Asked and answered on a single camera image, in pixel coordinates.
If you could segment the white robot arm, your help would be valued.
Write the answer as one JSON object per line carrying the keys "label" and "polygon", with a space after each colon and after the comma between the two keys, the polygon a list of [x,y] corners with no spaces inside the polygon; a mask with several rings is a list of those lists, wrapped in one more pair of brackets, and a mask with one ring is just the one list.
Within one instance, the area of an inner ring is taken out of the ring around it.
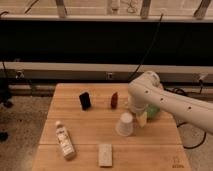
{"label": "white robot arm", "polygon": [[213,135],[213,103],[174,94],[159,87],[160,78],[146,71],[128,84],[128,106],[142,114],[148,104],[159,107]]}

